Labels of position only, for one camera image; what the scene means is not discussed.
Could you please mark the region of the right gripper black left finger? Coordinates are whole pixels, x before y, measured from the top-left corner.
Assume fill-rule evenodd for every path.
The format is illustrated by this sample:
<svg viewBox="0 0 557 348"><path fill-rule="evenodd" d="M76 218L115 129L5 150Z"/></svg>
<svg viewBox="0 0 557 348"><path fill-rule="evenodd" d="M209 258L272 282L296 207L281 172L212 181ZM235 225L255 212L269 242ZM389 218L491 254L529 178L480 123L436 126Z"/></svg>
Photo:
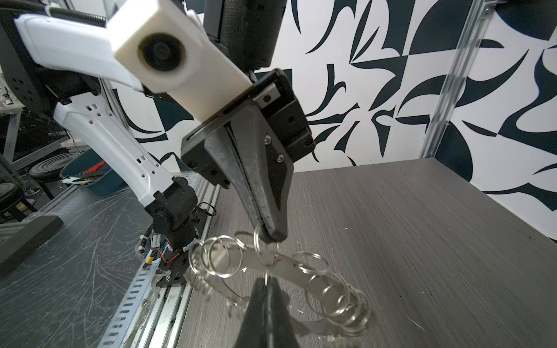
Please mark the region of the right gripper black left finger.
<svg viewBox="0 0 557 348"><path fill-rule="evenodd" d="M264 348L265 343L265 300L266 285L263 278L257 278L249 298L248 307L234 347Z"/></svg>

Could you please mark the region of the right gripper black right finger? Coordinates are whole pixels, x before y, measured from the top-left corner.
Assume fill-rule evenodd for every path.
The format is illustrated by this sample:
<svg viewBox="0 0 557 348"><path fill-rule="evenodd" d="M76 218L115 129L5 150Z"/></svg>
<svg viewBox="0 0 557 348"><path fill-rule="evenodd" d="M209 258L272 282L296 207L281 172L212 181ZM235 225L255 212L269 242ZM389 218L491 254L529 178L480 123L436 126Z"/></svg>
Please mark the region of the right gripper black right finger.
<svg viewBox="0 0 557 348"><path fill-rule="evenodd" d="M266 346L283 348L300 346L276 278L269 278L266 284Z"/></svg>

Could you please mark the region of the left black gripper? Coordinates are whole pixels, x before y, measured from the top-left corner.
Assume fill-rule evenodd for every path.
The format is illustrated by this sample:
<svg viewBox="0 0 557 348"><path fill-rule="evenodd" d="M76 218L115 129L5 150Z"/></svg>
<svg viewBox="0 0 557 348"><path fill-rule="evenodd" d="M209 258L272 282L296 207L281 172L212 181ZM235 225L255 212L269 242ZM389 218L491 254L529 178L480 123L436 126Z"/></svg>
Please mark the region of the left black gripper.
<svg viewBox="0 0 557 348"><path fill-rule="evenodd" d="M214 186L232 185L262 240L275 243L288 236L293 162L315 147L288 75L274 69L184 136L181 162Z"/></svg>

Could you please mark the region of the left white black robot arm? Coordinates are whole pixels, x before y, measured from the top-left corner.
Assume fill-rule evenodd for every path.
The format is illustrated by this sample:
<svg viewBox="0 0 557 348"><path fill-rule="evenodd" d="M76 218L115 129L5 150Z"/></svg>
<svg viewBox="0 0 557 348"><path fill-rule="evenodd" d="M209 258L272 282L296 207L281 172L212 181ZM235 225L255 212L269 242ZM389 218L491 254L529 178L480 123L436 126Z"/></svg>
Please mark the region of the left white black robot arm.
<svg viewBox="0 0 557 348"><path fill-rule="evenodd" d="M287 238L294 163L315 147L280 69L268 68L285 1L111 1L109 18L40 1L1 3L1 68L16 97L85 141L132 189L155 231L181 251L193 239L194 190L149 155L100 95L99 79L165 96L199 125L181 160L233 186L256 239Z"/></svg>

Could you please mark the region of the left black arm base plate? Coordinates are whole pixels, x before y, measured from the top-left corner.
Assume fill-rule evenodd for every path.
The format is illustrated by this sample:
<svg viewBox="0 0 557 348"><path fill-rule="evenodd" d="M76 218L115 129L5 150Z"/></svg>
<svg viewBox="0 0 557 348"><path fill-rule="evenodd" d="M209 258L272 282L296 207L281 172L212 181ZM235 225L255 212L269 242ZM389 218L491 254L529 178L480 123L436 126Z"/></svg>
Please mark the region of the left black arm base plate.
<svg viewBox="0 0 557 348"><path fill-rule="evenodd" d="M158 275L160 279L155 282L156 287L181 287L187 284L186 273L189 269L189 251L173 255L170 260L161 258Z"/></svg>

